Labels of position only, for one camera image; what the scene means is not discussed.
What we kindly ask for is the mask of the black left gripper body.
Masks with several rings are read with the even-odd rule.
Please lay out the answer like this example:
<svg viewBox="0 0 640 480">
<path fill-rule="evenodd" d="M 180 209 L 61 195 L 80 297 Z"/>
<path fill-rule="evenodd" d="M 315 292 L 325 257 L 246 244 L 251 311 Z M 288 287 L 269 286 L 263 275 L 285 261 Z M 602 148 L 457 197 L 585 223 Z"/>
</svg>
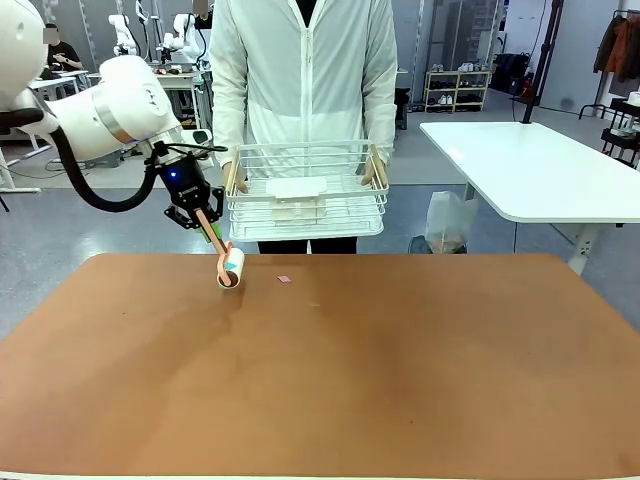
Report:
<svg viewBox="0 0 640 480">
<path fill-rule="evenodd" d="M 195 145 L 163 141 L 153 144 L 151 164 L 174 205 L 180 208 L 208 206 L 211 186 L 199 163 L 206 156 L 207 151 Z"/>
</svg>

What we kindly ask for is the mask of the person's left hand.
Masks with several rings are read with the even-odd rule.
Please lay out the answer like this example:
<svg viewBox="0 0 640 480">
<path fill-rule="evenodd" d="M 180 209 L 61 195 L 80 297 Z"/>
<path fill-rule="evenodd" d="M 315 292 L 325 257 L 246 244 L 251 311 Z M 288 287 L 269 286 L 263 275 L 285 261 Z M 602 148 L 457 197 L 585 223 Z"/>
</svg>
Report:
<svg viewBox="0 0 640 480">
<path fill-rule="evenodd" d="M 364 164 L 364 173 L 361 178 L 361 185 L 366 186 L 371 183 L 377 184 L 382 188 L 387 188 L 389 186 L 386 165 L 377 156 L 371 156 Z"/>
</svg>

